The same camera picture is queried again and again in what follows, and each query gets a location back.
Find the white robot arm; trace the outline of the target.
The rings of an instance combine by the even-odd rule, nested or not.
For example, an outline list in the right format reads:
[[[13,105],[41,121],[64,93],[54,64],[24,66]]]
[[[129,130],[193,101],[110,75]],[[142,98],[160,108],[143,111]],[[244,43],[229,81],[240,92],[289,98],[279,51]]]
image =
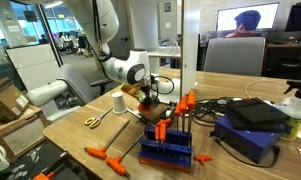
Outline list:
[[[111,0],[61,0],[82,27],[107,77],[137,85],[142,93],[139,102],[150,106],[149,58],[144,49],[132,49],[127,60],[112,55],[108,42],[117,34],[119,20]]]

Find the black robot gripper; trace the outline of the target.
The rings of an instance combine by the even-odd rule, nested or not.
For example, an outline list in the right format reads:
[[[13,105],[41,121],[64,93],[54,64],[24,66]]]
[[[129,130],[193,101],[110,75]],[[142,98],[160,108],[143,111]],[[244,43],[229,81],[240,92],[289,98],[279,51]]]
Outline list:
[[[150,86],[147,84],[145,79],[141,79],[137,85],[140,87],[142,92],[144,93],[144,97],[142,98],[142,102],[146,104],[151,104],[154,102],[154,98],[150,95]]]

